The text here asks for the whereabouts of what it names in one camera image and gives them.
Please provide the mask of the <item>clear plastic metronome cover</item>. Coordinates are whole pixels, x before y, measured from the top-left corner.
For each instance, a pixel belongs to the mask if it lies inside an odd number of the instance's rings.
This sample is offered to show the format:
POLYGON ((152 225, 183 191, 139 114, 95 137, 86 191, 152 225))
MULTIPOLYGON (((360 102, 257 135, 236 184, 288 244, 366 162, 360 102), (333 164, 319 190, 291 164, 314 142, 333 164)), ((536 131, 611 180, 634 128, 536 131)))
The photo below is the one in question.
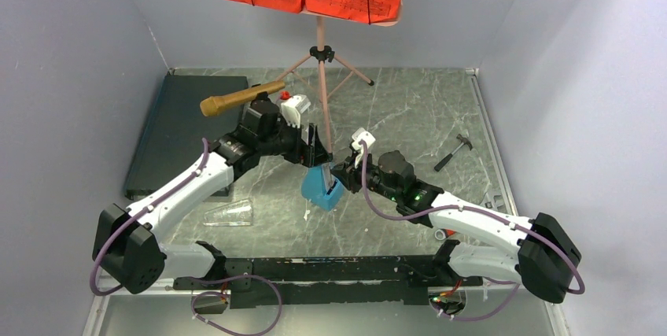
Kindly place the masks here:
POLYGON ((205 212, 207 227, 245 227, 253 224, 253 205, 249 199, 225 203, 205 212))

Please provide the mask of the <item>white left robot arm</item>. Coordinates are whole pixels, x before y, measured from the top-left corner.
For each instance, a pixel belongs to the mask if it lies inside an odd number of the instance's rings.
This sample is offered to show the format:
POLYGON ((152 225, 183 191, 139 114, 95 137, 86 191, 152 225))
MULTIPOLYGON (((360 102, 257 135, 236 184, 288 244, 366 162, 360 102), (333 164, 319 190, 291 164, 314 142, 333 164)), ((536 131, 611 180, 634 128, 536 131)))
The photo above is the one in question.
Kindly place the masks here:
POLYGON ((163 242, 181 220, 215 192, 254 169, 262 157, 280 156, 306 168, 333 156, 315 124, 302 118, 311 102, 304 94, 273 102, 265 93, 249 103, 237 127, 201 140, 199 158, 153 194, 125 208, 112 204, 99 216, 89 285, 97 296, 126 289, 139 294, 159 279, 187 277, 208 289, 228 277, 224 254, 212 244, 163 242))

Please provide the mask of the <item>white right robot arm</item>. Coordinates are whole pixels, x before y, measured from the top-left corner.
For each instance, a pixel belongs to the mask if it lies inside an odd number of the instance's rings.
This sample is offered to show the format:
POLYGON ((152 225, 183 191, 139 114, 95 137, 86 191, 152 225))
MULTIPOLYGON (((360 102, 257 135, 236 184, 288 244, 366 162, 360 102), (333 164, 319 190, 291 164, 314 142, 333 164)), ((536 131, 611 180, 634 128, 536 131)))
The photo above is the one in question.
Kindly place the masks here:
POLYGON ((397 150, 382 154, 377 163, 368 153, 354 152, 331 171, 349 192, 362 193, 382 218, 448 229, 479 242, 445 242, 440 247, 433 257, 433 274, 444 285, 485 277, 520 284, 555 304, 567 294, 585 291, 577 270, 581 253, 549 214, 514 216, 465 201, 419 179, 397 150))

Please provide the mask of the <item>blue metronome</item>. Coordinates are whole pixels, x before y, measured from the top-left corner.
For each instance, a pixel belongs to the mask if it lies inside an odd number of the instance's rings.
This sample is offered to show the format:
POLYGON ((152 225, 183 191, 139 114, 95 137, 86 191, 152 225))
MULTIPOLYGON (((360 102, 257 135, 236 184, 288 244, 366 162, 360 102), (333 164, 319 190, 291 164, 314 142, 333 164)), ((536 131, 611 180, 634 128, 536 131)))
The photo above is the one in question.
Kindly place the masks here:
POLYGON ((333 166, 326 163, 309 168, 300 188, 304 199, 327 212, 335 208, 345 192, 340 181, 331 173, 333 166))

